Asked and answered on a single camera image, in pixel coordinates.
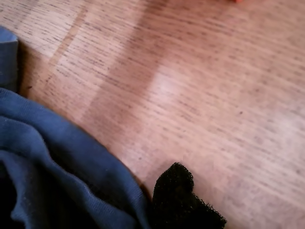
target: wooden floor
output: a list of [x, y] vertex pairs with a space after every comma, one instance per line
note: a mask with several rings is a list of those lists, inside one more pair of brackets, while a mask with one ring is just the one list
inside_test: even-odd
[[150, 193], [173, 162], [227, 229], [305, 228], [305, 1], [2, 0], [21, 93]]

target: blue cloth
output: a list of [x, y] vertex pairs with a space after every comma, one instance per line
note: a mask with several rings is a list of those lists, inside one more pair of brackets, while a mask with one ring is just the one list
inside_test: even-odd
[[17, 47], [0, 27], [1, 228], [149, 229], [146, 198], [128, 169], [81, 129], [13, 92]]

